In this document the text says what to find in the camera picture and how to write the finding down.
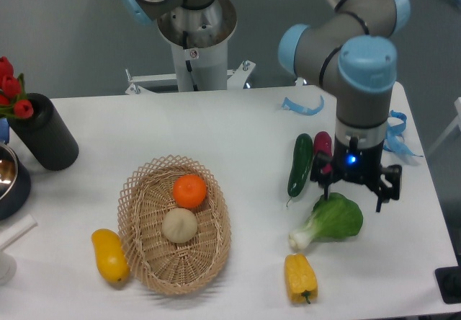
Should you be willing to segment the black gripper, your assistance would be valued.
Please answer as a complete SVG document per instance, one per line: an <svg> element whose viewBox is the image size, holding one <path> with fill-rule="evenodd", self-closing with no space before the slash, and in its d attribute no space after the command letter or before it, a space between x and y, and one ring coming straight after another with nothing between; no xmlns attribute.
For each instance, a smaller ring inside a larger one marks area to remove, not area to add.
<svg viewBox="0 0 461 320"><path fill-rule="evenodd" d="M340 180L366 186L376 194L376 213L380 213L382 202L398 200L402 184L402 166L381 163L383 144L371 148L358 148L334 140L331 156L323 151L313 159L310 180L324 189L324 199L328 200L331 186Z"/></svg>

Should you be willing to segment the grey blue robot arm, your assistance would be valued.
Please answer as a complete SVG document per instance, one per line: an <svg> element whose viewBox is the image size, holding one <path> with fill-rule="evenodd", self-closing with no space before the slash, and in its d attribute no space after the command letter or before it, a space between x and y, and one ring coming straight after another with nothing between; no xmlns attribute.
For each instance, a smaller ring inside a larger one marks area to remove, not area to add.
<svg viewBox="0 0 461 320"><path fill-rule="evenodd" d="M155 22L170 44L182 92L226 89L227 42L236 28L229 0L121 0L141 24ZM379 203L400 197L399 165L383 166L382 149L397 51L390 37L408 21L409 0L328 0L324 25L292 26L278 47L280 65L336 98L331 156L317 153L310 178L322 188L340 180L365 185Z"/></svg>

